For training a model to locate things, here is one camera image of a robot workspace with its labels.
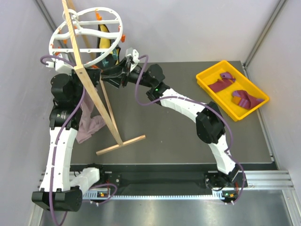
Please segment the pink sock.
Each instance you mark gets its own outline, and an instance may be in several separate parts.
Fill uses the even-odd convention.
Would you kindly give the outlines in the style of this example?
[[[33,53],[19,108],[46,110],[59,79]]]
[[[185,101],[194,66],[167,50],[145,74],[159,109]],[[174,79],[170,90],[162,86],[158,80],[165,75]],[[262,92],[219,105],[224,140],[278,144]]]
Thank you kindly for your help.
[[[82,116],[79,122],[79,130],[76,136],[76,140],[79,144],[88,140],[94,133],[96,133],[106,125],[101,115],[96,115],[94,117],[91,116],[94,106],[94,102],[85,90],[85,94],[80,105]]]

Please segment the white round clip hanger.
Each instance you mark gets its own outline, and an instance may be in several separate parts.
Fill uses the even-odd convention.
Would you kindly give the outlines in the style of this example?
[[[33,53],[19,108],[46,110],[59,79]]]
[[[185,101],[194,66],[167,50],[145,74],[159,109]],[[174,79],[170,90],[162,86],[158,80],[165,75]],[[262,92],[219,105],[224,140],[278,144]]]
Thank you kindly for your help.
[[[96,63],[125,41],[121,16],[111,8],[92,7],[76,11],[64,2],[62,18],[49,40],[51,58],[60,53],[72,54],[84,67],[96,67]],[[97,38],[114,42],[109,48],[98,48]]]

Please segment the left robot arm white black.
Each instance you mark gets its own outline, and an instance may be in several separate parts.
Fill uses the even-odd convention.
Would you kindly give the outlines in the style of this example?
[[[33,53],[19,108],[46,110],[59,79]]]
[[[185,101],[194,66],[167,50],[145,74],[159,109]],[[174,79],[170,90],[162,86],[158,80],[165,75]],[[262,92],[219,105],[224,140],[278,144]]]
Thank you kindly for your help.
[[[48,161],[40,188],[32,193],[32,202],[44,210],[76,212],[89,188],[103,186],[107,176],[99,168],[88,167],[70,179],[71,154],[85,90],[74,70],[55,75],[50,83],[54,106],[49,117]]]

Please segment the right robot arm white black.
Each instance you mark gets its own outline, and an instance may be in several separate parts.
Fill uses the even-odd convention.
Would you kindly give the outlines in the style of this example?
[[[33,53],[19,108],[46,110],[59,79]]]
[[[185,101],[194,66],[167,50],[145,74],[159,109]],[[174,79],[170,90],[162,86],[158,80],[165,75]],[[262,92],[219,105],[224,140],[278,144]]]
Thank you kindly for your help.
[[[226,141],[227,124],[215,102],[204,104],[189,99],[166,85],[162,68],[151,65],[147,71],[136,67],[131,70],[128,63],[103,70],[101,79],[119,88],[129,82],[136,86],[149,87],[146,95],[151,103],[173,109],[191,119],[196,125],[198,138],[208,144],[216,160],[220,182],[231,186],[237,180],[238,164],[230,154]]]

